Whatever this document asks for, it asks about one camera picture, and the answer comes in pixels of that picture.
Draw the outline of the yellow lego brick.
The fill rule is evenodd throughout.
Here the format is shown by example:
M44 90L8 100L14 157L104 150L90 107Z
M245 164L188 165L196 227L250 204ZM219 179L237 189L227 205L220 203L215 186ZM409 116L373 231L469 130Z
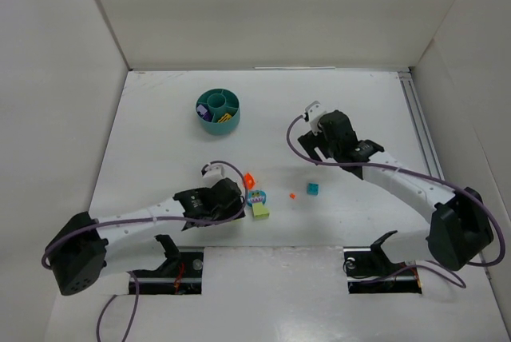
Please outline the yellow lego brick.
M230 121L232 119L232 115L229 113L225 113L219 120L218 123L224 123L226 121Z

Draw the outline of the small purple lego brick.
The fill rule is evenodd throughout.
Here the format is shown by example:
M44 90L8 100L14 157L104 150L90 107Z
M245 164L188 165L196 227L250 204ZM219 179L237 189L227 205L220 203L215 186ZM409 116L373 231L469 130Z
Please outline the small purple lego brick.
M198 105L196 107L196 112L199 115L205 115L205 114L209 113L208 109L206 107L204 107L203 105Z

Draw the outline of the orange round lego piece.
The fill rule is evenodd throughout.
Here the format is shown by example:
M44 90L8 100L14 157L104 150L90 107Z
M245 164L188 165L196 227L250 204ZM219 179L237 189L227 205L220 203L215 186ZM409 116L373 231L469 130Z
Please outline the orange round lego piece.
M250 173L244 174L244 182L249 190L253 189L256 186L256 181Z

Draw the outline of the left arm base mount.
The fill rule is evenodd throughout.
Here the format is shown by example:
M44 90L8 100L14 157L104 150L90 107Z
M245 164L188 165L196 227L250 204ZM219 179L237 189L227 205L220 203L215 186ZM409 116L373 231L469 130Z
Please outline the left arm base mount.
M163 257L155 268L134 271L141 295L187 296L202 293L204 248L178 248L169 235L154 237Z

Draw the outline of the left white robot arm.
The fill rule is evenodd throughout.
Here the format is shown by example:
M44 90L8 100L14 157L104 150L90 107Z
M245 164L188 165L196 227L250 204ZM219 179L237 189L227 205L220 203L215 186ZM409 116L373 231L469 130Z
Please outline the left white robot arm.
M211 187L175 193L161 203L117 217L92 218L78 213L46 246L42 264L63 296L92 286L99 278L120 272L167 275L182 260L171 238L172 227L222 225L244 217L245 186L228 177Z

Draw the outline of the light green sloped lego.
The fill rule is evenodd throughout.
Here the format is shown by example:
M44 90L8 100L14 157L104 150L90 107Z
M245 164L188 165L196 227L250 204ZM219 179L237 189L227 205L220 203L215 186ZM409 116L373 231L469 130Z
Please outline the light green sloped lego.
M255 220L263 220L269 218L270 212L263 202L256 202L252 204L252 215Z

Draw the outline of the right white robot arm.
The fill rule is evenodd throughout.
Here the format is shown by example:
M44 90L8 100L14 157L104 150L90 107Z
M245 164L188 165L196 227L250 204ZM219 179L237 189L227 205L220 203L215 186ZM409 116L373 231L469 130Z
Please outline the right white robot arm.
M490 265L505 256L505 241L480 194L459 188L403 166L383 146L358 138L349 117L339 110L327 112L318 102L295 118L310 129L299 136L294 153L315 165L339 167L361 181L387 191L418 213L429 225L427 230L399 233L391 230L366 249L375 266L412 260L431 260L443 268L458 271L475 265L474 257L493 241L500 250Z

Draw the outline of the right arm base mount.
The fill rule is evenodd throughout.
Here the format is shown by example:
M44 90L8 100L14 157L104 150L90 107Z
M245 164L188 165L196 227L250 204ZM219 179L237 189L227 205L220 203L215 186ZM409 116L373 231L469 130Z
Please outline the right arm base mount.
M370 246L347 246L343 248L343 271L347 276L350 294L422 294L415 268L403 270L395 276L391 273L406 267L404 262L390 262L382 251L382 244L396 230L385 233Z

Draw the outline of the dark purple long lego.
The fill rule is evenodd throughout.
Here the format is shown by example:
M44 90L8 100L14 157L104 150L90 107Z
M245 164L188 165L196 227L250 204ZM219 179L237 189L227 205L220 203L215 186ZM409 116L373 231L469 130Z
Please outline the dark purple long lego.
M212 121L212 115L209 112L202 113L200 116L205 121L208 121L208 122Z

